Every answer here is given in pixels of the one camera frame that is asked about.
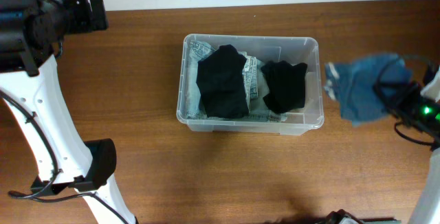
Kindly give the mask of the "blue cloth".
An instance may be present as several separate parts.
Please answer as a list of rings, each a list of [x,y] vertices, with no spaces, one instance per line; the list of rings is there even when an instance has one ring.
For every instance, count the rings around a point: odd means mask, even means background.
[[[340,115],[353,126],[386,117],[384,103],[373,86],[378,78],[385,83],[410,82],[413,73],[398,54],[373,54],[351,63],[327,63],[324,66],[326,94],[340,104]]]

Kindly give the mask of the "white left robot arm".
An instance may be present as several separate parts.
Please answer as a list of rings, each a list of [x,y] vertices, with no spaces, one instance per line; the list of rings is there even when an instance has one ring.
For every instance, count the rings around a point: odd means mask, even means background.
[[[97,222],[136,223],[116,183],[113,141],[81,139],[58,80],[65,37],[108,26],[103,0],[1,0],[1,98],[38,167],[29,193],[8,194],[57,203],[64,189],[73,188]]]

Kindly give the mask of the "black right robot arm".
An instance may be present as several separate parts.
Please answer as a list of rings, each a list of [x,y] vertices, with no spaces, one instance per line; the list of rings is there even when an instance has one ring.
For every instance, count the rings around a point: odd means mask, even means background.
[[[352,126],[329,115],[322,144],[327,158],[319,210],[344,208],[361,217],[411,220],[426,192],[432,153],[392,131],[389,116]]]

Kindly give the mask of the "light blue jeans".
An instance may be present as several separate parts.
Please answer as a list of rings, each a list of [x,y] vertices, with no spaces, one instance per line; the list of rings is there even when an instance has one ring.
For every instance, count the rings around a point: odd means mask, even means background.
[[[186,87],[186,111],[185,118],[194,120],[207,120],[203,104],[201,103],[201,94],[197,86],[198,62],[209,57],[215,52],[213,46],[202,41],[191,41],[189,45],[188,69],[187,69],[187,87]],[[263,100],[263,97],[269,93],[269,88],[264,79],[261,67],[263,62],[247,52],[241,52],[240,55],[246,58],[246,63],[242,71],[246,101],[249,107],[249,114],[242,117],[246,122],[284,122],[287,115],[277,114],[269,110]]]

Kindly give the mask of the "black garment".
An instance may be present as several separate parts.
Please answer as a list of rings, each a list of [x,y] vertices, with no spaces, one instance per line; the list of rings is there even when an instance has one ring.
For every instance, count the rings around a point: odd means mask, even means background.
[[[305,106],[308,65],[270,61],[261,67],[269,93],[263,98],[271,111],[281,114]]]
[[[196,83],[208,117],[237,119],[249,113],[243,79],[246,62],[232,45],[222,45],[198,62]]]

